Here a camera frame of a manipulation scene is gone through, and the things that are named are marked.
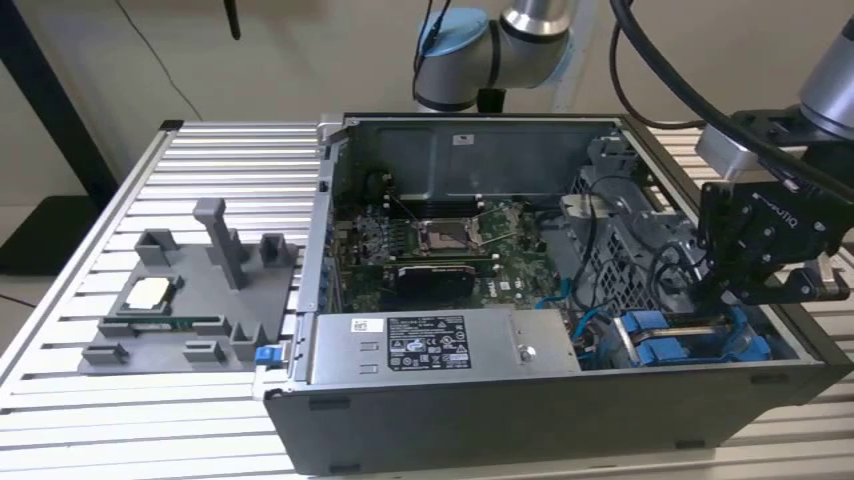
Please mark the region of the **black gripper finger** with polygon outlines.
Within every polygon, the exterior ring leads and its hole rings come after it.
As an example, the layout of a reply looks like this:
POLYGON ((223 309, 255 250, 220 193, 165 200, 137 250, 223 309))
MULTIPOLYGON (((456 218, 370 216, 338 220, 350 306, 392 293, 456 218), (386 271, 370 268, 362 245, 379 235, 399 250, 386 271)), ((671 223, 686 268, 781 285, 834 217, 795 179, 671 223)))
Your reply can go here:
POLYGON ((731 183, 709 182, 703 185, 698 228, 707 272, 693 287, 691 299, 699 310, 710 310, 721 301, 731 281, 733 245, 742 229, 742 213, 731 183))
POLYGON ((746 277, 731 283, 731 293, 747 305, 799 304, 839 300, 839 273, 826 282, 811 269, 799 267, 783 280, 771 274, 765 280, 746 277))

